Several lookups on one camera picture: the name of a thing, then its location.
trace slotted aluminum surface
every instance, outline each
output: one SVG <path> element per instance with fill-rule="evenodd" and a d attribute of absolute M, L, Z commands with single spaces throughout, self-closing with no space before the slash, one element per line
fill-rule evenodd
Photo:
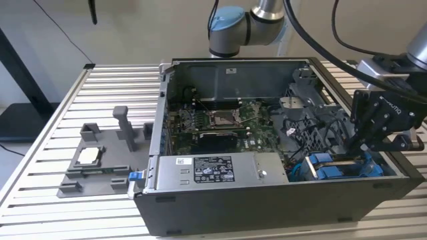
<path fill-rule="evenodd" d="M 332 64 L 323 64 L 351 95 L 363 88 L 359 81 Z M 116 105 L 127 105 L 129 121 L 135 127 L 141 127 L 155 117 L 157 87 L 157 65 L 101 65 L 92 71 L 83 71 L 20 164 L 21 169 L 16 170 L 0 192 L 5 195 L 0 207 L 1 240 L 155 239 L 127 195 L 61 199 L 56 193 L 80 141 L 81 124 L 96 122 L 101 129 L 117 129 L 112 109 Z M 427 142 L 424 125 L 418 133 Z M 427 177 L 427 150 L 407 152 L 406 156 Z M 358 223 L 183 236 L 179 239 L 202 237 L 212 240 L 427 240 L 427 182 L 402 200 L 380 204 Z"/>

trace motherboard chip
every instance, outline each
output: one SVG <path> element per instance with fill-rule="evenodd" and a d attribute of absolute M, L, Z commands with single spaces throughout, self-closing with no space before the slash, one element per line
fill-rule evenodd
<path fill-rule="evenodd" d="M 215 125 L 234 125 L 235 117 L 231 111 L 218 111 L 212 114 L 212 120 Z"/>
<path fill-rule="evenodd" d="M 238 146 L 238 134 L 235 132 L 206 132 L 200 133 L 198 143 L 191 147 L 191 152 L 223 153 L 230 152 Z"/>

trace black cable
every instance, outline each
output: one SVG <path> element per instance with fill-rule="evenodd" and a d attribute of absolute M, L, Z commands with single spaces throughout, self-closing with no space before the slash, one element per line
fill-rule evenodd
<path fill-rule="evenodd" d="M 378 52 L 378 51 L 370 51 L 370 50 L 366 50 L 366 49 L 362 49 L 362 48 L 358 48 L 350 44 L 347 44 L 346 42 L 343 42 L 343 40 L 340 39 L 339 37 L 339 34 L 336 32 L 336 8 L 339 6 L 339 2 L 340 0 L 335 0 L 335 3 L 334 3 L 334 7 L 332 7 L 332 18 L 331 18 L 331 26 L 332 26 L 332 34 L 334 34 L 334 38 L 336 40 L 336 42 L 346 48 L 359 52 L 359 53 L 363 53 L 363 54 L 371 54 L 371 55 L 387 55 L 386 53 L 382 53 L 382 52 Z"/>
<path fill-rule="evenodd" d="M 16 152 L 16 151 L 13 151 L 13 150 L 11 150 L 11 149 L 7 149 L 7 147 L 5 146 L 3 146 L 1 144 L 0 144 L 0 148 L 3 148 L 4 150 L 7 150 L 8 152 L 11 152 L 11 153 L 13 153 L 13 154 L 17 154 L 17 155 L 20 155 L 20 156 L 25 156 L 24 154 L 21 154 L 20 152 Z"/>
<path fill-rule="evenodd" d="M 73 41 L 71 40 L 69 36 L 67 35 L 67 33 L 64 32 L 63 28 L 60 27 L 60 25 L 56 23 L 56 21 L 53 20 L 53 18 L 49 16 L 49 14 L 47 13 L 47 11 L 44 10 L 44 8 L 40 6 L 39 2 L 36 0 L 32 0 L 35 2 L 35 4 L 37 4 L 39 8 L 41 9 L 41 11 L 44 12 L 44 14 L 47 15 L 47 17 L 52 20 L 52 22 L 55 23 L 55 25 L 57 26 L 59 30 L 61 31 L 61 33 L 65 35 L 65 37 L 68 38 L 68 41 L 71 42 L 71 44 L 79 49 L 80 53 L 85 56 L 87 60 L 91 62 L 91 64 L 93 63 L 91 58 L 88 57 L 88 55 L 83 52 L 83 50 L 77 47 L 77 45 L 73 43 Z"/>
<path fill-rule="evenodd" d="M 366 81 L 368 84 L 372 84 L 374 86 L 382 88 L 386 91 L 394 92 L 402 97 L 408 98 L 410 100 L 419 102 L 422 104 L 427 104 L 427 98 L 410 93 L 408 91 L 396 88 L 387 84 L 386 82 L 378 80 L 376 78 L 371 77 L 370 75 L 364 74 L 363 72 L 354 69 L 350 65 L 347 65 L 342 60 L 339 60 L 324 48 L 323 46 L 315 41 L 315 39 L 310 36 L 310 34 L 306 32 L 303 26 L 300 25 L 298 18 L 294 13 L 291 0 L 283 0 L 284 4 L 284 10 L 287 14 L 288 21 L 291 22 L 295 31 L 298 32 L 299 36 L 304 41 L 308 43 L 308 45 L 314 48 L 314 50 L 336 66 L 339 67 L 344 72 L 347 72 L 350 75 L 356 77 L 358 79 Z"/>
<path fill-rule="evenodd" d="M 211 38 L 212 22 L 214 22 L 214 17 L 215 17 L 215 14 L 216 14 L 216 9 L 219 7 L 219 3 L 220 3 L 220 0 L 215 0 L 214 6 L 212 6 L 212 10 L 211 10 L 211 14 L 208 16 L 208 20 L 207 20 L 207 39 Z"/>

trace white label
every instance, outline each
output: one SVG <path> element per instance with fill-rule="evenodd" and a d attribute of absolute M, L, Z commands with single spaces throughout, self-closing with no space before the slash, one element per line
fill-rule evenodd
<path fill-rule="evenodd" d="M 187 158 L 176 158 L 176 165 L 191 165 L 194 159 L 191 157 Z"/>

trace blue latch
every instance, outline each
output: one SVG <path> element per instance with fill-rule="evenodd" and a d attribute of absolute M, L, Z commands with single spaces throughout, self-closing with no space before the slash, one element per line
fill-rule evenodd
<path fill-rule="evenodd" d="M 128 180 L 129 181 L 137 181 L 143 179 L 143 172 L 141 171 L 132 171 L 128 174 Z"/>

